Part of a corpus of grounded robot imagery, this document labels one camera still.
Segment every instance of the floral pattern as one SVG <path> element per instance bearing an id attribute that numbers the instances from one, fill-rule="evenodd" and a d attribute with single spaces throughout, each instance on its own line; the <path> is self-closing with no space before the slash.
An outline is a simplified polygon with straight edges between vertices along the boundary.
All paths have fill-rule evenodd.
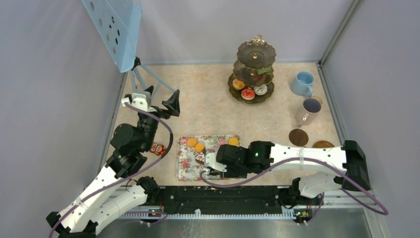
<path id="1" fill-rule="evenodd" d="M 206 136 L 183 136 L 178 140 L 176 154 L 176 177 L 180 181 L 197 181 L 201 180 L 200 172 L 204 165 L 197 163 L 196 159 L 201 160 L 202 153 L 197 153 L 193 147 L 187 146 L 187 140 L 191 137 L 197 139 L 198 142 L 205 144 L 206 152 L 217 152 L 220 145 L 227 144 L 230 138 L 236 137 L 241 145 L 239 135 L 206 135 Z M 220 179 L 220 176 L 205 176 L 206 179 Z"/>

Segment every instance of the gray wall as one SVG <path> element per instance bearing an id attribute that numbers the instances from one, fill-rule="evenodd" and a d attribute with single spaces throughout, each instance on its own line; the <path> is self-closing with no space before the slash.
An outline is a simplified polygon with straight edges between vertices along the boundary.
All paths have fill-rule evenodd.
<path id="1" fill-rule="evenodd" d="M 0 32 L 0 237 L 42 238 L 97 172 L 120 75 L 79 0 L 0 1 Z"/>
<path id="2" fill-rule="evenodd" d="M 326 64 L 392 237 L 419 237 L 420 1 L 364 1 Z"/>
<path id="3" fill-rule="evenodd" d="M 138 56 L 145 63 L 229 62 L 262 34 L 277 61 L 315 61 L 352 0 L 142 0 Z"/>

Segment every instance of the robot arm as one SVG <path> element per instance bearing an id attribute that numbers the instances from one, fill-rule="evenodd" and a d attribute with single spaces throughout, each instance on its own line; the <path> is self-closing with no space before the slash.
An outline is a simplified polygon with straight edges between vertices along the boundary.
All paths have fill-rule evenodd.
<path id="1" fill-rule="evenodd" d="M 169 100 L 162 102 L 167 110 L 150 106 L 152 91 L 151 86 L 142 93 L 126 95 L 121 102 L 123 105 L 128 103 L 158 118 L 169 119 L 171 116 L 179 116 L 179 90 L 175 91 Z M 112 201 L 105 203 L 119 188 L 118 185 L 105 189 L 85 201 L 85 198 L 93 192 L 134 175 L 146 162 L 147 158 L 141 153 L 151 149 L 158 122 L 141 113 L 138 113 L 138 116 L 137 126 L 121 124 L 115 129 L 110 142 L 115 148 L 113 154 L 82 194 L 60 212 L 51 212 L 47 216 L 49 225 L 53 227 L 64 214 L 77 205 L 56 228 L 55 231 L 60 234 L 60 238 L 94 238 L 110 222 L 131 208 L 157 199 L 158 185 L 153 178 L 144 177 L 140 178 L 127 193 Z"/>
<path id="2" fill-rule="evenodd" d="M 324 165 L 304 158 L 313 158 L 328 163 L 362 188 L 370 190 L 366 157 L 355 141 L 346 141 L 343 146 L 334 148 L 290 147 L 267 141 L 254 141 L 248 148 L 221 145 L 217 153 L 206 155 L 205 166 L 214 174 L 219 171 L 223 178 L 246 178 L 248 173 L 259 174 L 270 166 L 290 159 L 291 161 L 273 170 L 315 171 L 314 175 L 296 178 L 289 188 L 290 195 L 314 198 L 325 191 L 343 188 L 359 191 L 336 172 Z"/>

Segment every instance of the glass cup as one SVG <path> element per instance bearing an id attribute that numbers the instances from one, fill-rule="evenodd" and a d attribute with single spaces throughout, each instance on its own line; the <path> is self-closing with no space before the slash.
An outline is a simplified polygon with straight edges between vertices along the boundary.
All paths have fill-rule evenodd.
<path id="1" fill-rule="evenodd" d="M 305 99 L 295 115 L 298 127 L 311 124 L 318 115 L 319 111 L 321 111 L 321 103 L 317 99 Z"/>

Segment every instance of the mug handle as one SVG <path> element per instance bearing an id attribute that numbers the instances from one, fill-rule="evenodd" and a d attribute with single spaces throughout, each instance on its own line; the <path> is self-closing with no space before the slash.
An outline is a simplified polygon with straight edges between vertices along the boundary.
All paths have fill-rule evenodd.
<path id="1" fill-rule="evenodd" d="M 305 92 L 305 96 L 310 97 L 310 96 L 312 96 L 313 93 L 314 93 L 314 90 L 313 90 L 312 86 L 308 86 L 308 89 Z"/>

